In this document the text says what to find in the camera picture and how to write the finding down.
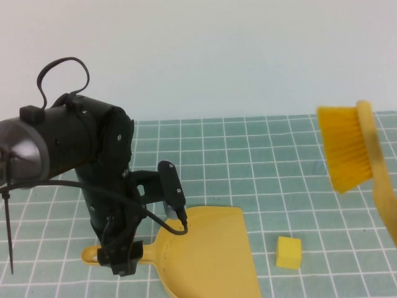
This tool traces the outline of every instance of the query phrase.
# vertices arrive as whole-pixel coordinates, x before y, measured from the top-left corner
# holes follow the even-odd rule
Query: dustpan handle
[[[154,244],[143,245],[143,256],[138,264],[154,264],[156,257],[156,247]]]

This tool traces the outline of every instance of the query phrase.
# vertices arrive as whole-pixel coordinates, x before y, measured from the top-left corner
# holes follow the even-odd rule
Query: grid mat
[[[375,118],[396,186],[397,112]],[[169,160],[188,207],[242,208],[263,297],[397,297],[397,251],[372,185],[343,196],[332,191],[318,129],[315,115],[137,122],[130,166],[156,170]],[[82,249],[97,240],[80,190],[16,190],[10,202],[15,274],[2,205],[1,297],[166,297],[152,266],[120,279],[82,264]],[[165,219],[162,203],[149,208]],[[158,229],[145,219],[137,238],[151,243]],[[275,267],[278,236],[302,239],[299,271]]]

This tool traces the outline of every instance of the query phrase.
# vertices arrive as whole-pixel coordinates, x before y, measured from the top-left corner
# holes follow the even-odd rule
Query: brush handle
[[[397,198],[394,194],[393,185],[383,157],[377,125],[373,118],[370,103],[359,101],[357,103],[357,112],[372,170],[372,199],[397,247]]]
[[[151,264],[156,262],[156,242],[152,244],[143,245],[143,256],[138,261],[138,264]]]

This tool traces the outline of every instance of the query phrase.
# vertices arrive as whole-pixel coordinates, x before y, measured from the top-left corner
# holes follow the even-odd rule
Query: black cable
[[[42,71],[38,74],[38,76],[37,76],[37,87],[38,87],[38,90],[40,91],[40,93],[41,93],[42,96],[43,96],[43,107],[42,107],[42,109],[45,109],[46,106],[47,106],[47,97],[46,97],[46,95],[44,94],[43,87],[42,87],[42,83],[43,83],[43,78],[44,78],[44,76],[45,76],[52,68],[54,68],[56,65],[58,65],[58,64],[60,64],[60,63],[62,63],[62,62],[70,61],[70,60],[73,60],[73,61],[78,62],[78,63],[84,68],[84,70],[85,70],[85,72],[86,72],[86,75],[87,75],[87,82],[86,82],[86,84],[84,85],[84,87],[81,88],[81,89],[75,90],[75,91],[71,92],[70,94],[76,95],[77,93],[80,93],[81,91],[83,91],[84,89],[87,88],[87,86],[88,86],[88,84],[89,84],[89,72],[88,72],[87,66],[84,64],[83,61],[81,61],[80,59],[75,58],[75,57],[66,57],[66,58],[61,58],[61,59],[55,60],[55,61],[51,62],[50,64],[48,64],[46,67],[44,67],[43,70],[42,70]]]
[[[172,227],[170,227],[168,224],[166,224],[163,220],[161,220],[159,217],[154,215],[152,212],[143,208],[139,203],[137,203],[135,201],[131,201],[128,197],[125,197],[121,194],[118,194],[114,191],[110,191],[110,190],[102,188],[102,187],[92,186],[90,184],[85,184],[85,183],[80,183],[80,182],[75,182],[75,181],[65,181],[65,180],[30,181],[30,182],[15,183],[10,186],[0,187],[0,193],[7,192],[7,191],[13,191],[13,190],[19,189],[19,188],[31,188],[31,187],[35,187],[35,186],[69,186],[69,187],[85,189],[88,191],[101,192],[101,193],[105,194],[106,196],[112,197],[112,199],[118,201],[120,204],[130,205],[132,207],[135,207],[137,210],[139,210],[139,213],[141,215],[147,215],[152,220],[154,220],[157,224],[159,224],[164,229],[166,229],[168,232],[170,232],[174,235],[185,235],[188,231],[187,225],[185,223],[183,223],[183,226],[184,226],[183,230],[175,230]]]
[[[106,226],[104,228],[104,231],[102,232],[102,237],[100,238],[100,244],[102,245],[102,247],[105,246],[105,237],[107,236],[106,234],[109,231],[109,227],[110,227],[110,217],[107,219]]]

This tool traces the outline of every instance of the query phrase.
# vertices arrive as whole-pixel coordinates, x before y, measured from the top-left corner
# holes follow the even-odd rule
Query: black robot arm
[[[45,73],[67,60],[81,63],[89,79],[88,70],[77,58],[56,60],[40,73],[40,92]],[[80,185],[89,186],[82,189],[101,243],[98,262],[110,267],[113,274],[131,275],[143,255],[143,244],[135,241],[135,233],[150,214],[146,205],[164,202],[167,214],[185,227],[177,233],[183,235],[187,232],[184,192],[176,167],[168,161],[161,161],[157,171],[131,172],[134,121],[120,107],[78,95],[80,91],[62,95],[49,109],[42,92],[42,108],[23,107],[20,117],[0,122],[0,184],[8,186],[0,192],[7,207],[12,185],[40,185],[75,169]],[[131,204],[115,200],[114,194]]]

